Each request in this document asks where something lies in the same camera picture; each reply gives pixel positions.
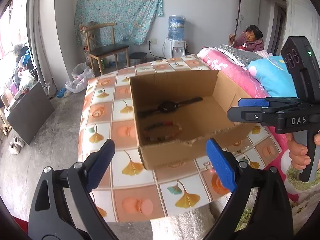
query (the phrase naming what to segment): cardboard box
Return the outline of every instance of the cardboard box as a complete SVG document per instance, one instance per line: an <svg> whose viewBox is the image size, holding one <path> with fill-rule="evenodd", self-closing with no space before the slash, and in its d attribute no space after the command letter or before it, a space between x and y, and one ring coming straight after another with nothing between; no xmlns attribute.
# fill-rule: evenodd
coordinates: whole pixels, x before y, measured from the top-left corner
<svg viewBox="0 0 320 240"><path fill-rule="evenodd" d="M224 148L243 140L254 123L233 123L227 111L250 96L218 70L179 71L130 77L130 89L140 157L145 169L175 165L206 155L205 144L214 138ZM155 109L163 101L180 102L202 97L203 101L180 106L175 112L138 118L137 112ZM173 121L182 132L171 141L150 142L144 129L155 122ZM176 127L160 127L154 136Z"/></svg>

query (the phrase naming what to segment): pink bedspread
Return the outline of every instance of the pink bedspread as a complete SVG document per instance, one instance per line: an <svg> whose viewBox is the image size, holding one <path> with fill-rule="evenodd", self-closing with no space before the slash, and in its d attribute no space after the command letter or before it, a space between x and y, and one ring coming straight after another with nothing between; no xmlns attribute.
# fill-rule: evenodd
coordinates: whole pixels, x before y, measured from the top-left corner
<svg viewBox="0 0 320 240"><path fill-rule="evenodd" d="M205 48L198 53L198 57L209 65L211 69L221 70L235 83L241 86L252 98L270 97L268 92L263 88L258 80L256 80L249 71L244 70L237 65L228 56L224 55L215 48ZM298 195L295 189L286 179L286 172L291 164L289 157L289 149L287 146L287 139L284 134L276 134L274 127L269 127L270 132L281 147L280 154L269 163L265 169L275 166L284 181L288 196L293 201L298 201Z"/></svg>

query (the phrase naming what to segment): blue pillow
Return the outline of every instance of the blue pillow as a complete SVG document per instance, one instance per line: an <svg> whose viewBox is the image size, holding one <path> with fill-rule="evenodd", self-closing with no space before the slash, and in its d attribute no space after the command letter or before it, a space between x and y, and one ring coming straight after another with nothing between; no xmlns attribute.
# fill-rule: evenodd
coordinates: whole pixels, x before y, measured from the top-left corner
<svg viewBox="0 0 320 240"><path fill-rule="evenodd" d="M250 62L248 71L272 97L297 97L292 76L281 56Z"/></svg>

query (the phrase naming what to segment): blue gripper pad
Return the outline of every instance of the blue gripper pad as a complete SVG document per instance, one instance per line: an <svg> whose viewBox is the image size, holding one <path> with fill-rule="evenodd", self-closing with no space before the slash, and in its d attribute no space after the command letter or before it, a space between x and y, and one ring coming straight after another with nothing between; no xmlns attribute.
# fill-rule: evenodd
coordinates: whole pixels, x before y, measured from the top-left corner
<svg viewBox="0 0 320 240"><path fill-rule="evenodd" d="M98 152L91 153L84 161L84 165L89 167L86 186L88 192L98 187L114 155L115 143L108 139Z"/></svg>
<svg viewBox="0 0 320 240"><path fill-rule="evenodd" d="M236 189L235 172L224 156L223 150L214 139L206 144L207 155L223 186L233 192Z"/></svg>
<svg viewBox="0 0 320 240"><path fill-rule="evenodd" d="M238 106L261 106L268 107L270 103L264 98L242 98L238 101Z"/></svg>

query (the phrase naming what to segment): blue floral fabric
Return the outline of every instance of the blue floral fabric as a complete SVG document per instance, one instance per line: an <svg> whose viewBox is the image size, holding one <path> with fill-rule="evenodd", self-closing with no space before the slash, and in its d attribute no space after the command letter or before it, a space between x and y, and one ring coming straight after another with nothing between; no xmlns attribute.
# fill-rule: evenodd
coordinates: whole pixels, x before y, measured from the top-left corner
<svg viewBox="0 0 320 240"><path fill-rule="evenodd" d="M78 0L75 14L77 43L81 44L79 25L89 21L116 22L116 42L142 44L155 17L163 16L163 0ZM112 43L111 27L101 28L100 44Z"/></svg>

